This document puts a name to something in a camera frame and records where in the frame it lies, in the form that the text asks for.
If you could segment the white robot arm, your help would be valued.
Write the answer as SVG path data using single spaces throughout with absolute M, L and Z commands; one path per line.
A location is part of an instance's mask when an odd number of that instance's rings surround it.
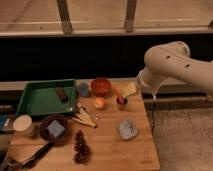
M 136 81 L 121 91 L 124 98 L 137 91 L 156 96 L 167 78 L 178 79 L 213 95 L 213 62 L 192 59 L 185 42 L 175 41 L 149 48 L 144 54 L 144 63 Z

